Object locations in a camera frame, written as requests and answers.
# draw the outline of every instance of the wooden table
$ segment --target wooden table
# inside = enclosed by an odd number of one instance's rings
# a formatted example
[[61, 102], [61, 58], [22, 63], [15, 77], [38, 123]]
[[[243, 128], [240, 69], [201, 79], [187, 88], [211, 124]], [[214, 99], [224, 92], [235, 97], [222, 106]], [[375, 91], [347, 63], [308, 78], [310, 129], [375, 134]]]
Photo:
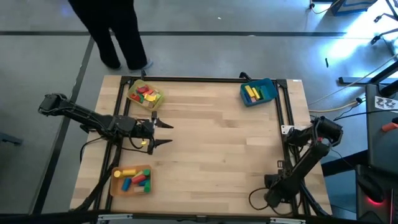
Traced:
[[[120, 79], [120, 76], [105, 76], [96, 112], [113, 113]], [[309, 125], [301, 80], [287, 80], [287, 83], [295, 125]], [[239, 83], [150, 84], [165, 92], [158, 117], [174, 126], [174, 129], [157, 128], [155, 138], [173, 141], [155, 149], [152, 156], [122, 152], [120, 166], [152, 166], [153, 190], [149, 195], [138, 197], [114, 197], [111, 211], [275, 216], [269, 208], [257, 211], [248, 203], [249, 192], [263, 187], [264, 174], [276, 174], [277, 161], [284, 158], [275, 102], [245, 107], [240, 99]], [[283, 94], [280, 95], [284, 105]], [[131, 103], [129, 116], [149, 118], [150, 112]], [[98, 138], [98, 134], [88, 136], [88, 140], [94, 138]], [[79, 206], [97, 184], [105, 145], [105, 141], [98, 141], [86, 147], [70, 208]], [[124, 141], [124, 147], [131, 147], [128, 140]], [[320, 163], [306, 176], [305, 183], [316, 201], [331, 213]], [[103, 190], [100, 208], [104, 208], [108, 187], [107, 184]], [[265, 192], [253, 195], [255, 206], [265, 205]], [[289, 204], [277, 207], [280, 213], [290, 210]]]

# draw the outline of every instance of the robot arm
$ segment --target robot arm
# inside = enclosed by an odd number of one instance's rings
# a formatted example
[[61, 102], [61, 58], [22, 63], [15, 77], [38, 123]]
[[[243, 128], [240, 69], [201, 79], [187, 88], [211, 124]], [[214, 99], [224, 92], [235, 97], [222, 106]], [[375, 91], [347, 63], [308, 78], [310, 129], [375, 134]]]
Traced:
[[157, 118], [157, 113], [153, 112], [151, 120], [134, 119], [128, 116], [111, 116], [95, 113], [82, 106], [71, 102], [67, 97], [60, 93], [45, 96], [44, 101], [39, 107], [39, 113], [46, 116], [66, 116], [82, 125], [80, 126], [88, 133], [89, 130], [96, 130], [99, 135], [108, 141], [115, 142], [121, 138], [141, 138], [148, 139], [147, 153], [152, 155], [153, 149], [157, 146], [172, 140], [155, 140], [154, 128], [173, 128], [161, 122]]
[[302, 147], [311, 140], [310, 147], [291, 170], [284, 169], [280, 175], [266, 175], [265, 181], [269, 191], [264, 199], [272, 208], [281, 201], [287, 202], [296, 196], [302, 188], [302, 180], [322, 157], [329, 153], [331, 147], [340, 143], [342, 127], [324, 116], [315, 118], [313, 124], [300, 131], [290, 129], [284, 141], [290, 145]]

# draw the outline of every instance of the red block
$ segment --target red block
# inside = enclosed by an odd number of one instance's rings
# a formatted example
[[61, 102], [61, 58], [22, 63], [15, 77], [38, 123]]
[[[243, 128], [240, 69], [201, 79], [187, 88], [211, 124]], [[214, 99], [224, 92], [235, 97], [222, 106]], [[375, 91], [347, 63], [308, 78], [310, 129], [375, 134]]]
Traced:
[[151, 95], [154, 92], [154, 90], [148, 90], [145, 92], [145, 94]]
[[130, 97], [131, 97], [133, 100], [140, 102], [140, 98], [139, 98], [138, 95], [132, 94]]
[[148, 86], [145, 85], [144, 87], [138, 88], [137, 92], [143, 94], [143, 93], [145, 93], [148, 90], [149, 90]]
[[145, 179], [146, 179], [145, 175], [141, 174], [141, 175], [139, 175], [137, 177], [133, 177], [131, 180], [132, 180], [133, 184], [138, 184], [139, 182], [141, 182], [141, 181], [143, 181]]

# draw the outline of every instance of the table leg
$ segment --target table leg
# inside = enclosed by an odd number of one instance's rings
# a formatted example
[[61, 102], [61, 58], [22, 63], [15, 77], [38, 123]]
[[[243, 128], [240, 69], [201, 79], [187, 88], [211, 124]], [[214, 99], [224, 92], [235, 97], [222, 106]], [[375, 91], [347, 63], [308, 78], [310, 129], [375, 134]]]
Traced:
[[363, 150], [350, 156], [346, 156], [343, 159], [336, 159], [334, 161], [322, 164], [323, 176], [327, 177], [330, 175], [335, 175], [341, 172], [352, 170], [358, 164], [368, 164], [368, 150]]
[[22, 144], [22, 140], [19, 138], [15, 138], [13, 136], [10, 136], [8, 134], [0, 133], [0, 141], [2, 142], [11, 142], [14, 143], [15, 145], [20, 145]]

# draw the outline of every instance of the gray floor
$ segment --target gray floor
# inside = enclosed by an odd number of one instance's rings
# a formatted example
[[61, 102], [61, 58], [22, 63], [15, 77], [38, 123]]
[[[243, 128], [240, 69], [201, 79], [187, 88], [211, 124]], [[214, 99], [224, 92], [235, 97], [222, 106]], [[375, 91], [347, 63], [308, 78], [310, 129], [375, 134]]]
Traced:
[[[85, 30], [64, 0], [3, 0], [0, 4], [0, 32]], [[384, 1], [377, 2], [367, 13], [340, 17], [329, 12], [315, 15], [306, 11], [307, 5], [307, 1], [293, 0], [136, 0], [141, 31], [322, 32], [325, 35], [143, 36], [147, 55], [154, 60], [147, 74], [237, 77], [245, 71], [253, 78], [302, 79], [310, 103], [339, 89], [338, 77], [361, 77], [392, 56], [382, 40], [369, 45], [375, 33], [394, 28], [388, 18], [373, 23], [376, 15], [387, 11]], [[317, 4], [318, 11], [327, 7]], [[327, 37], [337, 32], [344, 35]], [[37, 107], [46, 93], [71, 93], [88, 39], [88, 36], [0, 36], [0, 131], [24, 139], [21, 147], [0, 146], [0, 213], [25, 213], [31, 209], [60, 124], [60, 118], [39, 115]], [[94, 47], [77, 103], [93, 109], [104, 75], [130, 74], [119, 49], [118, 53], [124, 67], [118, 72], [109, 71]], [[312, 105], [311, 109], [341, 106], [363, 92], [363, 88], [352, 87]], [[361, 105], [353, 113], [364, 110]], [[326, 115], [334, 118], [340, 113]], [[342, 119], [339, 123], [344, 126], [345, 135], [336, 151], [346, 156], [366, 149], [364, 116]], [[77, 123], [71, 122], [44, 212], [68, 210], [79, 168], [78, 151], [85, 141], [86, 134]], [[338, 155], [330, 152], [322, 162], [336, 158]], [[353, 173], [327, 177], [326, 186], [330, 202], [336, 206], [334, 213], [352, 218], [352, 213], [344, 215], [341, 210], [355, 212]]]

